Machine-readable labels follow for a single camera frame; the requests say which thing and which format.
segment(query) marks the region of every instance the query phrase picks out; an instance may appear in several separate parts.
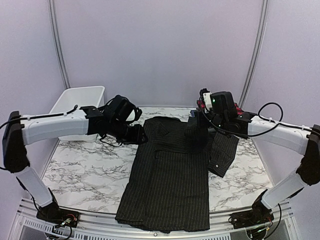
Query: pinstripe fabric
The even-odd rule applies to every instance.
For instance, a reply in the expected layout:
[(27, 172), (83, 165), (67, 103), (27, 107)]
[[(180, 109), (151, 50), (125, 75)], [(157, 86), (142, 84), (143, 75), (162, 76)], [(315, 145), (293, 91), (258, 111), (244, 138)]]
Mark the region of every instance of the pinstripe fabric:
[(168, 117), (148, 119), (143, 127), (149, 141), (137, 149), (115, 219), (164, 233), (208, 230), (214, 134), (195, 142), (185, 136), (186, 122)]
[(217, 133), (211, 148), (211, 160), (208, 169), (219, 177), (224, 177), (228, 168), (236, 157), (239, 138), (236, 136), (227, 137)]

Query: light purple wall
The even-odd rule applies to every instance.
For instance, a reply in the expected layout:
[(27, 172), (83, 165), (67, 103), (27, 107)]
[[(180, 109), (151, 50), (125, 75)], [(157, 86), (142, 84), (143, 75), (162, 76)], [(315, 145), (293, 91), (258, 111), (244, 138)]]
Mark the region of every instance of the light purple wall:
[[(47, 1), (0, 1), (0, 123), (12, 111), (48, 113), (64, 90), (54, 49)], [(2, 138), (4, 128), (0, 130)], [(27, 147), (40, 173), (54, 140)], [(2, 144), (0, 147), (3, 166)], [(0, 171), (0, 239), (8, 234), (24, 191), (13, 174)]]
[(106, 99), (195, 106), (199, 90), (239, 100), (261, 0), (57, 0), (71, 86), (103, 85)]
[[(269, 2), (262, 50), (244, 109), (256, 112), (264, 103), (277, 102), (283, 107), (285, 122), (319, 125), (320, 2)], [(274, 109), (263, 115), (278, 118)], [(294, 152), (265, 142), (258, 142), (257, 146), (276, 183), (300, 164), (302, 156)], [(304, 189), (292, 199), (304, 240), (319, 239), (319, 197), (320, 184)]]

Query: cable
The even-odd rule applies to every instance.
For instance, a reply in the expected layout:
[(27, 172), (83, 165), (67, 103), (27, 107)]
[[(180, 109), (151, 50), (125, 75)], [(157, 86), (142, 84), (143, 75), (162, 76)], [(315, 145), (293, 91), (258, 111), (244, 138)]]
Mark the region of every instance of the cable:
[(34, 196), (31, 195), (31, 199), (32, 199), (32, 201), (33, 201), (33, 205), (34, 205), (35, 209), (36, 209), (38, 212), (40, 212), (39, 208), (38, 208), (37, 205), (36, 205), (36, 200), (35, 200)]
[(58, 237), (55, 236), (55, 235), (48, 236), (45, 232), (43, 232), (43, 233), (47, 238), (49, 237), (49, 238), (53, 238), (53, 239), (56, 239), (56, 240), (69, 240), (71, 238), (71, 236), (72, 236), (72, 227), (68, 223), (66, 223), (65, 226), (68, 226), (70, 228), (70, 233), (66, 238), (63, 238), (63, 239), (61, 239), (59, 236)]
[[(280, 108), (280, 111), (281, 111), (281, 117), (280, 117), (280, 120), (279, 122), (282, 121), (283, 117), (284, 117), (284, 111), (282, 109), (282, 107), (276, 103), (276, 102), (268, 102), (266, 103), (265, 105), (263, 105), (259, 112), (258, 112), (258, 115), (260, 114), (260, 112), (268, 105), (271, 105), (271, 104), (274, 104), (274, 105), (277, 105), (279, 108)], [(241, 134), (241, 133), (236, 133), (236, 132), (233, 132), (233, 131), (228, 131), (228, 130), (224, 130), (224, 129), (220, 129), (218, 126), (216, 126), (213, 122), (211, 122), (211, 120), (206, 116), (205, 112), (202, 110), (201, 106), (198, 105), (198, 107), (201, 109), (201, 112), (203, 114), (203, 116), (211, 123), (211, 125), (213, 126), (213, 128), (220, 134), (223, 134), (225, 135), (225, 133), (228, 133), (228, 134), (233, 134), (233, 135), (236, 135), (236, 136), (239, 136), (239, 137), (243, 137), (243, 138), (253, 138), (253, 137), (258, 137), (258, 136), (261, 136), (263, 134), (267, 134), (269, 132), (271, 132), (272, 130), (276, 129), (280, 123), (277, 123), (274, 127), (266, 130), (266, 131), (263, 131), (263, 132), (260, 132), (260, 133), (257, 133), (257, 134), (252, 134), (252, 135), (248, 135), (248, 134)]]
[(102, 143), (104, 143), (104, 144), (108, 144), (109, 146), (114, 147), (114, 148), (118, 148), (118, 147), (120, 147), (120, 146), (123, 145), (123, 142), (121, 142), (119, 145), (116, 146), (116, 145), (113, 145), (113, 144), (111, 144), (111, 143), (109, 143), (109, 142), (103, 141), (106, 137), (107, 137), (107, 135), (104, 135), (103, 137), (101, 137), (101, 138), (99, 139), (100, 142), (102, 142)]
[[(268, 122), (276, 123), (276, 121), (270, 120), (270, 119), (268, 119), (268, 118), (263, 117), (263, 116), (260, 115), (261, 110), (262, 110), (263, 108), (265, 108), (266, 106), (271, 105), (271, 104), (277, 105), (277, 106), (280, 108), (280, 110), (281, 110), (281, 114), (283, 115), (283, 110), (282, 110), (281, 106), (280, 106), (278, 103), (276, 103), (276, 102), (268, 102), (267, 104), (263, 105), (262, 108), (260, 108), (260, 110), (259, 110), (259, 112), (258, 112), (258, 117), (261, 118), (262, 120), (266, 120), (266, 121), (268, 121)], [(278, 124), (281, 125), (281, 126), (284, 126), (284, 127), (287, 127), (287, 128), (292, 128), (292, 129), (306, 130), (306, 131), (308, 131), (308, 132), (310, 132), (310, 133), (312, 133), (312, 134), (317, 135), (317, 136), (320, 138), (320, 134), (319, 134), (318, 132), (312, 130), (312, 129), (302, 128), (302, 126), (297, 126), (297, 125), (288, 125), (288, 124), (282, 123), (281, 120), (279, 120), (279, 122), (278, 122)]]
[(98, 107), (98, 110), (101, 111), (101, 113), (103, 114), (105, 111), (106, 106), (115, 98), (111, 98), (105, 105)]
[(264, 239), (270, 238), (270, 236), (277, 230), (277, 228), (278, 228), (279, 225), (280, 225), (280, 221), (281, 221), (281, 217), (282, 217), (282, 209), (281, 209), (281, 206), (280, 206), (279, 203), (278, 203), (278, 206), (279, 206), (279, 209), (280, 209), (280, 218), (279, 218), (278, 224), (275, 226), (275, 228), (273, 229), (273, 231), (272, 231), (268, 236), (266, 236)]
[(65, 217), (67, 217), (67, 216), (72, 216), (73, 217), (73, 221), (77, 221), (77, 218), (75, 217), (75, 215), (70, 213), (70, 214), (65, 215)]
[(268, 220), (269, 220), (269, 222), (270, 222), (269, 228), (271, 228), (271, 227), (274, 225), (274, 223), (272, 222), (272, 220), (271, 220), (271, 218), (270, 218), (270, 217), (267, 217), (267, 219), (268, 219)]
[(65, 239), (62, 239), (62, 240), (68, 240), (71, 238), (71, 235), (72, 235), (72, 227), (69, 225), (69, 224), (66, 224), (66, 226), (68, 226), (70, 228), (70, 233), (69, 233), (69, 236)]
[[(66, 114), (69, 115), (71, 113), (73, 113), (75, 110), (77, 110), (78, 108), (78, 105), (75, 105), (73, 107), (73, 109), (71, 109), (70, 111), (67, 111)], [(9, 121), (6, 121), (5, 123), (3, 123), (1, 126), (0, 126), (0, 129), (2, 129), (4, 126), (6, 126), (7, 124), (11, 124), (13, 122), (17, 122), (17, 121), (21, 121), (21, 120), (28, 120), (28, 119), (42, 119), (42, 118), (51, 118), (51, 117), (59, 117), (59, 116), (63, 116), (65, 113), (64, 112), (61, 112), (61, 113), (54, 113), (54, 114), (47, 114), (47, 115), (39, 115), (39, 116), (31, 116), (31, 117), (19, 117), (19, 118), (14, 118), (14, 119), (11, 119)], [(4, 168), (4, 167), (1, 167), (0, 166), (0, 170), (5, 170), (5, 171), (9, 171), (8, 169)]]

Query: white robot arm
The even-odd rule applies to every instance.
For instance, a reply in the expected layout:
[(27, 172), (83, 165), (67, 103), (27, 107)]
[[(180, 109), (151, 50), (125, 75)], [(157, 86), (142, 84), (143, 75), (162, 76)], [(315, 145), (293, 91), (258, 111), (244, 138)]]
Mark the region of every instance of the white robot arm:
[(14, 111), (9, 121), (0, 127), (6, 126), (2, 139), (3, 169), (14, 174), (38, 203), (37, 218), (61, 224), (68, 215), (73, 215), (74, 220), (69, 225), (76, 227), (78, 221), (75, 219), (79, 213), (59, 208), (50, 189), (30, 166), (25, 146), (45, 139), (92, 134), (99, 134), (102, 138), (111, 135), (122, 144), (143, 144), (148, 141), (143, 127), (140, 124), (130, 125), (141, 114), (139, 108), (120, 95), (99, 108), (75, 106), (68, 112), (49, 115), (20, 115)]
[(265, 190), (253, 203), (251, 211), (233, 213), (230, 223), (235, 229), (266, 223), (274, 216), (271, 209), (281, 201), (298, 194), (305, 186), (320, 182), (320, 126), (297, 126), (237, 109), (230, 92), (200, 91), (197, 101), (197, 124), (200, 128), (213, 128), (224, 135), (260, 139), (288, 149), (304, 157), (301, 164), (276, 186)]

